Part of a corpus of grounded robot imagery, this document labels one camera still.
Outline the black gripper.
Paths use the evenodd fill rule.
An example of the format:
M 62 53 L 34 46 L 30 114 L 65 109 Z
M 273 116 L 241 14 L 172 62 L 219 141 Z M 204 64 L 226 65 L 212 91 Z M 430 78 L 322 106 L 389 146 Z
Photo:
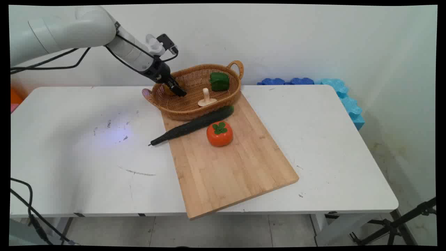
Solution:
M 165 62 L 162 62 L 161 59 L 153 59 L 150 67 L 144 70 L 142 75 L 150 78 L 155 83 L 164 84 L 164 93 L 166 95 L 184 97 L 187 94 L 179 82 L 171 76 L 170 67 Z

